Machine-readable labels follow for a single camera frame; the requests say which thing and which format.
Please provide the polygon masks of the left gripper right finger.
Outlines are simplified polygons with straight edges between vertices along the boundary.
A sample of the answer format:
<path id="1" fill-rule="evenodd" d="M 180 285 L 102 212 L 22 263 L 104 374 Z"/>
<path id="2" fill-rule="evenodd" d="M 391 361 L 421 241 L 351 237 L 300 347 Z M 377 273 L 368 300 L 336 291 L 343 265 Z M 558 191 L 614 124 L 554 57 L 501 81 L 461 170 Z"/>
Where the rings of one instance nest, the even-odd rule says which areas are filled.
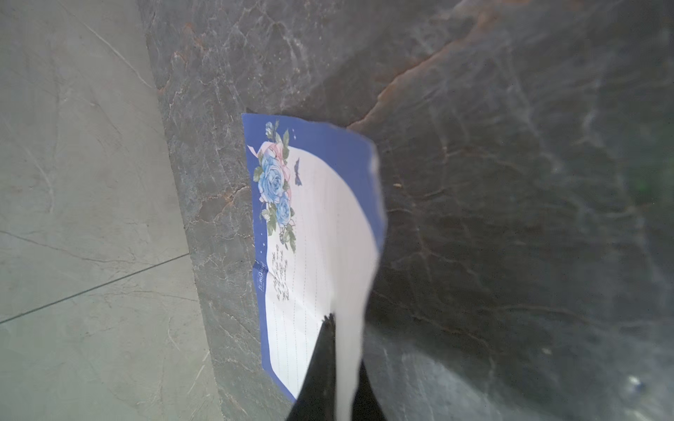
<path id="1" fill-rule="evenodd" d="M 359 370 L 359 382 L 352 405 L 352 421 L 386 421 L 365 368 L 361 361 Z"/>

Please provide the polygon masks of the blue bordered letter paper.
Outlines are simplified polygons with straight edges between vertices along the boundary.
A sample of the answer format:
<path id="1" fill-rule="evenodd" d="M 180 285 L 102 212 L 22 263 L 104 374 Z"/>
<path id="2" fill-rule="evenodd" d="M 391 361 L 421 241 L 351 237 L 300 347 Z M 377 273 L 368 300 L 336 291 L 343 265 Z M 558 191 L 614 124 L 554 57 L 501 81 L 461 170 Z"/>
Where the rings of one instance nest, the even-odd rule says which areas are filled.
<path id="1" fill-rule="evenodd" d="M 328 123 L 246 113 L 263 368 L 292 406 L 335 317 L 335 419 L 351 420 L 387 230 L 377 149 Z"/>

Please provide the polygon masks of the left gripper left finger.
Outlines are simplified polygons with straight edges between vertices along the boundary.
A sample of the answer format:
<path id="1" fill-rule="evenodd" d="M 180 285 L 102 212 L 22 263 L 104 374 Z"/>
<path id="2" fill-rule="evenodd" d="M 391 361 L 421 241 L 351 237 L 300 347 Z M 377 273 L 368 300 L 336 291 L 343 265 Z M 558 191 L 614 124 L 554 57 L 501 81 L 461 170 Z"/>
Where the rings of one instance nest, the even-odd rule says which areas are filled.
<path id="1" fill-rule="evenodd" d="M 323 319 L 305 380 L 287 421 L 335 419 L 335 317 Z"/>

